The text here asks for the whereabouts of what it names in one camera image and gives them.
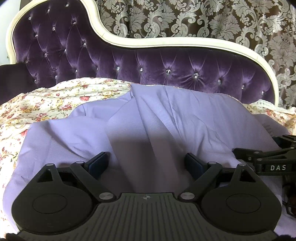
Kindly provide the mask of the damask patterned curtain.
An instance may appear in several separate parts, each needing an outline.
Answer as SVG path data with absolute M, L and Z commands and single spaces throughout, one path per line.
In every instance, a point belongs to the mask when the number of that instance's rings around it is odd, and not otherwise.
M 295 106 L 293 1 L 97 1 L 103 25 L 127 38 L 207 37 L 243 45 L 273 69 L 280 106 Z

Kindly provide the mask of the floral quilted bedspread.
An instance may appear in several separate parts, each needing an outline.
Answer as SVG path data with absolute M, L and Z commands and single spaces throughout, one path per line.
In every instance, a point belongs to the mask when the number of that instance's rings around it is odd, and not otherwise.
M 31 124 L 67 118 L 81 104 L 118 98 L 128 93 L 132 85 L 136 84 L 108 78 L 74 79 L 59 83 L 55 87 L 48 89 L 40 88 L 26 94 L 21 93 L 1 106 L 2 235 L 7 232 L 16 232 L 17 230 L 11 216 L 11 209 L 6 210 L 4 208 L 4 195 L 6 187 L 18 165 L 19 154 Z M 270 116 L 287 129 L 288 132 L 286 134 L 295 134 L 295 108 L 288 110 L 277 108 L 264 100 L 259 100 L 252 104 L 241 104 L 252 114 L 266 114 Z M 111 190 L 103 180 L 102 183 Z M 111 191 L 116 194 L 121 192 L 139 192 Z

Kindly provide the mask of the lavender purple cloth garment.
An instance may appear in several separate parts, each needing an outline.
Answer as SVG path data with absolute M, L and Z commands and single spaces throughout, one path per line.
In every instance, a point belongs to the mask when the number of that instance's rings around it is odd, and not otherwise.
M 102 180 L 111 190 L 181 191 L 190 181 L 182 165 L 186 153 L 235 167 L 234 148 L 275 150 L 272 135 L 287 132 L 225 94 L 132 85 L 118 98 L 81 104 L 67 118 L 31 124 L 4 208 L 11 209 L 46 162 L 66 165 L 107 151 L 111 164 Z

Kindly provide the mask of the purple tufted velvet headboard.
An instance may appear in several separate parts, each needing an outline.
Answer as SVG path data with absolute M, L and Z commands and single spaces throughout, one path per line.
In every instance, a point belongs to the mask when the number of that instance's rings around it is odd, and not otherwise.
M 200 37 L 131 39 L 111 34 L 94 1 L 31 1 L 6 39 L 1 102 L 82 77 L 106 77 L 224 93 L 278 105 L 276 76 L 251 49 Z

